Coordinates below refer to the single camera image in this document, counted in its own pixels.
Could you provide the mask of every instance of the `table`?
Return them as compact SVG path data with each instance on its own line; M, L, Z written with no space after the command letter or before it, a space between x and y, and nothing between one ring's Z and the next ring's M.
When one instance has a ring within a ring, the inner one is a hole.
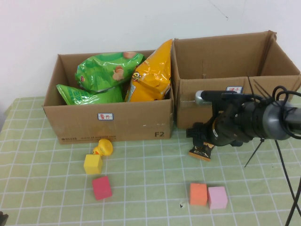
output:
M211 162L205 162L187 155L192 140L175 127L168 140L114 142L101 175L86 175L85 155L96 144L60 145L41 108L43 99L15 100L0 133L0 210L9 214L7 225L278 226L286 221L293 200L274 143L265 141L246 168L259 139L215 148ZM295 191L300 144L280 142ZM104 175L113 196L96 201L91 181ZM191 182L225 186L227 208L190 206ZM290 225L300 222L295 211Z

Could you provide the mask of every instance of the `white label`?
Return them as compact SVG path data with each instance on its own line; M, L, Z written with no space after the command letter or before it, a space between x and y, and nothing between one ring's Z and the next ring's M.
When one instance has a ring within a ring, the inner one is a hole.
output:
M228 86L226 91L235 91L237 93L241 93L243 91L242 86Z
M130 99L131 99L131 97L132 97L132 94L133 94L133 92L135 91L135 89L136 89L136 86L134 86L133 84L131 84L130 93L129 93L128 98L127 98L127 101L128 101L128 102L130 101Z
M114 114L113 113L98 113L98 120L100 120L100 121L114 120Z

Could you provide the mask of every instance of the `cardboard box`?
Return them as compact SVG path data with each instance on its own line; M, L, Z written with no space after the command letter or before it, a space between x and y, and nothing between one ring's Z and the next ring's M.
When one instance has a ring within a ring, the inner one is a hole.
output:
M152 51L139 51L148 57ZM98 105L66 105L56 85L78 88L77 66L95 54L58 55L43 105L61 144L168 139L173 126L174 99Z
M277 85L296 91L301 84L300 71L272 31L175 40L171 57L177 126L181 129L212 117L211 105L195 104L198 90L242 87L243 93L251 93L247 76L259 95L254 81L270 94Z

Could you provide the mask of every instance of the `rubber duck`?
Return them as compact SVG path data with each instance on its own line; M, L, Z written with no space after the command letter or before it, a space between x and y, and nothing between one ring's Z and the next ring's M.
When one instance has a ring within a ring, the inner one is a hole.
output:
M113 152L113 145L107 139L99 140L98 146L96 146L93 149L93 154L100 154L101 156L102 155L106 155L106 156L111 155L112 152Z

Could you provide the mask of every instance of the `orange cube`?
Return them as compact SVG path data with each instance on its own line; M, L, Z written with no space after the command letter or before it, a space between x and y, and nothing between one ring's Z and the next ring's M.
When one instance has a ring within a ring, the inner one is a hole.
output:
M190 184L190 205L205 206L207 204L207 185Z

